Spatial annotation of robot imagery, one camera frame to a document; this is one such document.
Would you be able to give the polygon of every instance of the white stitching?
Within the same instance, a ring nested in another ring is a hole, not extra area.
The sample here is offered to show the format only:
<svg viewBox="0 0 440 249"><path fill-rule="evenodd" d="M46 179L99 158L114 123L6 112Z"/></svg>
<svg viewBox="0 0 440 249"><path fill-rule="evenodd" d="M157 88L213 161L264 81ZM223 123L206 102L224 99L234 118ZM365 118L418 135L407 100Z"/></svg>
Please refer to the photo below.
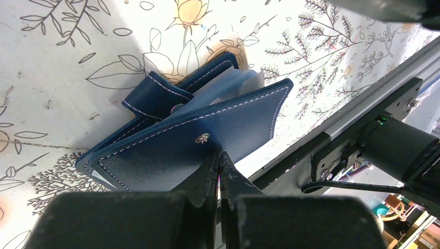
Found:
<svg viewBox="0 0 440 249"><path fill-rule="evenodd" d="M277 112L281 108L281 103L283 103L283 101L286 98L286 96L287 96L287 91L285 92L283 98L281 99L280 103L277 106L277 109L275 110L275 113L273 114L272 125L270 126L270 137L271 138L273 136L274 129L275 129L274 124L275 124L275 120L276 120L276 117L277 117Z"/></svg>
<svg viewBox="0 0 440 249"><path fill-rule="evenodd" d="M138 123L137 126L133 127L131 130L127 131L126 133L124 133L124 135L120 136L118 139L114 140L112 144L118 142L121 138L123 138L125 135L127 135L128 133L130 133L132 130L136 129L138 126L140 126L143 122L147 121L146 119L142 120L142 122Z"/></svg>
<svg viewBox="0 0 440 249"><path fill-rule="evenodd" d="M194 81L191 85L189 85L187 88L185 88L185 90L188 90L188 88L190 88L192 85L194 85L195 83L201 81L203 78L205 78L206 75L212 73L212 71L216 70L219 66L221 66L221 65L222 65L223 63L225 63L225 62L229 62L229 63L231 63L231 65L233 65L232 62L231 62L230 60L227 60L227 61L224 61L224 62L220 63L220 64L217 65L215 68L209 70L205 75L203 75L202 77L200 77L198 80Z"/></svg>
<svg viewBox="0 0 440 249"><path fill-rule="evenodd" d="M133 106L131 106L131 105L130 105L127 101L125 101L125 100L123 100L123 102L124 102L126 105L130 106L130 107L131 107L132 109L134 109L135 111L139 112L140 114L143 114L143 115L145 115L145 116L147 116L147 117L150 117L150 118L156 118L156 119L159 119L159 120L163 120L163 119L161 119L161 118L158 118L158 117L155 117L155 116L152 116L152 115L148 115L148 114L146 114L146 113L144 113L144 112L142 112L142 111L140 111L140 110L134 108Z"/></svg>
<svg viewBox="0 0 440 249"><path fill-rule="evenodd" d="M176 94L176 95L179 95L179 96L181 96L181 97L184 97L184 98L186 98L187 100L190 100L188 97L185 97L185 96L183 96L183 95L181 95L181 94L178 94L177 92L173 92L173 91L171 91L170 89L166 88L166 87L163 86L161 83L159 83L157 80L153 79L151 76L148 75L148 77L149 77L150 79L152 79L154 82L156 82L158 85L160 85L162 88L164 88L165 90L167 90L167 91L169 91L169 92L171 92L171 93L174 93L174 94Z"/></svg>
<svg viewBox="0 0 440 249"><path fill-rule="evenodd" d="M280 103L278 104L277 109L275 110L275 114L274 114L274 117L275 117L275 116L277 115L277 111L278 111L278 108L279 108L280 105L281 105L281 102L284 100L285 96L287 95L288 87L283 87L283 88L281 88L281 89L278 89L278 90L273 91L273 92L271 92L271 93L267 93L267 94L265 94L265 95L263 95L263 96L260 96L260 97L258 97L258 98L255 98L255 99L252 99L252 100L249 100L249 101L246 101L246 102L243 102L243 103L241 103L241 104L234 105L234 106L232 106L232 107L228 107L228 108L224 108L224 109L222 109L222 110L220 110L220 111L217 111L217 112L214 112L214 113L211 113L211 114L208 114L208 115L200 116L200 117L198 117L198 118L194 118L194 119L192 119L192 120L189 120L189 121L186 121L186 122L183 122L183 123L180 123L180 124L174 125L174 126L172 126L172 127L170 127L170 128L166 128L166 129L164 129L164 130L162 130L162 131L159 131L159 132L157 132L157 133L155 133L155 134L153 134L153 135L151 135L151 136L149 136L149 137L145 137L145 138L143 138L143 139L137 141L134 145L136 145L136 144L140 144L141 142L146 141L146 140L148 140L148 139L150 139L150 138L152 138L152 137L154 137L154 136L156 136L156 135L158 135L158 134L160 134L160 133L162 133L162 132L169 131L169 130L173 129L174 127L177 127L177 126L183 125L183 124L185 124L185 123L190 123L190 122L195 121L195 120L198 120L198 119L203 119L203 118L205 118L205 117L209 117L209 116L212 116L212 115L217 114L217 113L219 113L219 112L224 112L224 111L226 111L226 110L233 109L233 108L235 108L235 107L237 107L237 106L241 106L241 105L244 105L244 104L247 104L247 103L253 102L253 101L258 100L258 99L262 99L262 98L264 98L264 97L266 97L266 96L272 95L272 94L274 94L274 93L276 93L276 92L279 92L279 91L281 91L281 90L284 90L284 89L286 89L286 92L285 92L283 98L281 99ZM132 147L132 146L134 146L134 145L129 145L129 146L127 146L127 147L124 148L124 149L128 149L128 148L130 148L130 147ZM109 158L109 157L111 157L112 155L116 155L116 154L118 154L120 151L116 151L116 152L114 152L114 153L112 153L112 154L110 154L110 155L108 155L108 156L105 156L105 157L100 158L98 163L99 163L99 165L101 165L101 167L102 167L103 169L105 169L105 170L106 170L106 171L107 171L107 172L108 172L108 173L109 173L114 179L116 179L116 181L117 181L118 183L120 183L120 184L121 184L126 190L131 191L127 186L125 186L124 183L122 183L122 182L121 182L121 181L120 181L115 175L113 175L112 172L110 172L110 170L108 170L108 169L102 164L102 160L104 160L105 158Z"/></svg>
<svg viewBox="0 0 440 249"><path fill-rule="evenodd" d="M123 138L125 135L127 135L128 133L130 133L131 131L133 131L134 129L136 129L138 126L140 126L143 122L147 121L146 119L142 120L142 122L138 123L137 126L133 127L131 130L127 131L126 133L124 133L124 135L120 136L118 139L114 140L112 142L112 144L116 143L117 141L119 141L121 138ZM88 168L87 168L87 164L89 164L90 160L87 160L87 162L83 165L84 169L87 170L88 172L92 173Z"/></svg>
<svg viewBox="0 0 440 249"><path fill-rule="evenodd" d="M84 164L84 169L87 170L88 172L92 173L88 168L87 168L87 164L90 162L90 160L87 160L87 162Z"/></svg>

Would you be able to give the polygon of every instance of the leather wallet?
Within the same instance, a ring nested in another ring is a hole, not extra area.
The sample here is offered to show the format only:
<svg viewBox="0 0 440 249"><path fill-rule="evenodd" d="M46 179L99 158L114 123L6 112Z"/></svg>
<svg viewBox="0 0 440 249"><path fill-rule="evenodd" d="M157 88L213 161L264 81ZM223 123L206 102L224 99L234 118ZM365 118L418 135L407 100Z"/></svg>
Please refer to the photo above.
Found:
<svg viewBox="0 0 440 249"><path fill-rule="evenodd" d="M289 79L169 117L231 66L238 69L227 52L177 86L150 72L122 102L136 117L84 153L75 167L112 190L169 191L215 153L226 151L237 162L257 150L273 137L293 87Z"/></svg>

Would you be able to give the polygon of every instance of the black cable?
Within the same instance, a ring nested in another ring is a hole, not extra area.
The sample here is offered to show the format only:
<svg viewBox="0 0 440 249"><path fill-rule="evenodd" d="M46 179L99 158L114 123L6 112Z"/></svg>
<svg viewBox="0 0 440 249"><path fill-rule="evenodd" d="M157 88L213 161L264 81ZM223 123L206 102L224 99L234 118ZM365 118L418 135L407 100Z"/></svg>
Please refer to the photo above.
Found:
<svg viewBox="0 0 440 249"><path fill-rule="evenodd" d="M301 191L303 193L312 193L322 187L346 188L346 189L356 189L356 190L385 192L385 193L398 193L398 194L403 194L404 192L407 191L406 187L398 188L398 187L383 186L383 185L333 182L333 181L317 181L317 182L307 183L301 187Z"/></svg>

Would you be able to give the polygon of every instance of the metal snap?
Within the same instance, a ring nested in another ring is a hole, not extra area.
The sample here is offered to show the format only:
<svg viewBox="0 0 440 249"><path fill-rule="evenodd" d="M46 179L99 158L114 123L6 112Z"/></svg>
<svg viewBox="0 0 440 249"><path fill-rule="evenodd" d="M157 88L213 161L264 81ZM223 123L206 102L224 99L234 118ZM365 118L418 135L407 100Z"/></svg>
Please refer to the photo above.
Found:
<svg viewBox="0 0 440 249"><path fill-rule="evenodd" d="M197 139L196 139L196 143L198 144L204 144L208 141L210 135L205 133L203 135L200 135Z"/></svg>

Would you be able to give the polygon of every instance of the wallet strap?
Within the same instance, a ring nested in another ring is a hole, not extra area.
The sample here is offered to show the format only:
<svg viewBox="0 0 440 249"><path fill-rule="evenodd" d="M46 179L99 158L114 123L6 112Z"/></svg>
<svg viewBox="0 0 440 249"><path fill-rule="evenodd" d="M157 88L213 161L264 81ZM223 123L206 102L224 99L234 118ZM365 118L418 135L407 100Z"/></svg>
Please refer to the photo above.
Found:
<svg viewBox="0 0 440 249"><path fill-rule="evenodd" d="M125 98L122 104L137 115L162 121L178 105L188 103L194 96L151 71Z"/></svg>

